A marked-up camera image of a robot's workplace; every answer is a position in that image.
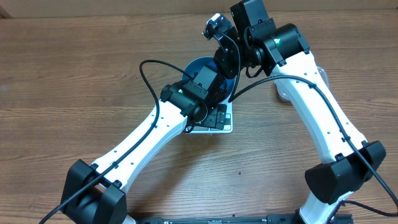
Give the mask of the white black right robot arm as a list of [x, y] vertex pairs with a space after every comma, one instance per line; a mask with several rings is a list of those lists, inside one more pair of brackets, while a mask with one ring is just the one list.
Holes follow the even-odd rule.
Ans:
[[322, 79], [310, 46], [294, 24], [277, 27], [262, 1], [241, 1], [231, 18], [215, 14], [203, 35], [216, 39], [214, 61], [228, 78], [260, 67], [285, 94], [306, 125], [320, 158], [305, 172], [310, 189], [299, 223], [330, 223], [350, 195], [372, 178], [386, 156], [381, 142], [369, 142], [344, 114]]

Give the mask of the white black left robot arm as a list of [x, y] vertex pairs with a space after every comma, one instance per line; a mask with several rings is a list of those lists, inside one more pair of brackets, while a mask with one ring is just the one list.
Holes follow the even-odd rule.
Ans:
[[77, 160], [67, 173], [60, 211], [75, 223], [135, 223], [127, 193], [139, 173], [182, 133], [232, 130], [228, 97], [234, 80], [213, 63], [182, 72], [167, 84], [148, 117], [126, 139], [91, 164]]

